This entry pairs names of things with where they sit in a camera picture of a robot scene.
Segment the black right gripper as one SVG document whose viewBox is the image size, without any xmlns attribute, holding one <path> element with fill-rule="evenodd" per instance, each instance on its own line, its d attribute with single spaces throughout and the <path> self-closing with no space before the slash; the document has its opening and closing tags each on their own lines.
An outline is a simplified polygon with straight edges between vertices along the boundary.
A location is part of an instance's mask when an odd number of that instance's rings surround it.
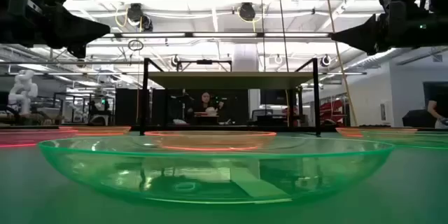
<svg viewBox="0 0 448 224">
<path fill-rule="evenodd" d="M 425 43 L 429 11 L 415 4 L 389 4 L 385 13 L 374 14 L 365 23 L 330 35 L 336 42 L 361 50 L 367 56 L 391 48 L 419 48 Z"/>
</svg>

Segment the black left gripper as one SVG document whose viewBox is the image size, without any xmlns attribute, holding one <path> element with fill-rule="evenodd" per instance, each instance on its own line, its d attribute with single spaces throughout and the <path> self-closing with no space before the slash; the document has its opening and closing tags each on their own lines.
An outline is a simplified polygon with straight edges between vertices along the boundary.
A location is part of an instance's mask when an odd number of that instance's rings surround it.
<svg viewBox="0 0 448 224">
<path fill-rule="evenodd" d="M 108 25 L 72 15 L 63 6 L 55 7 L 52 21 L 34 2 L 15 6 L 15 43 L 29 48 L 35 45 L 67 47 L 74 57 L 85 59 L 86 44 L 109 32 Z"/>
</svg>

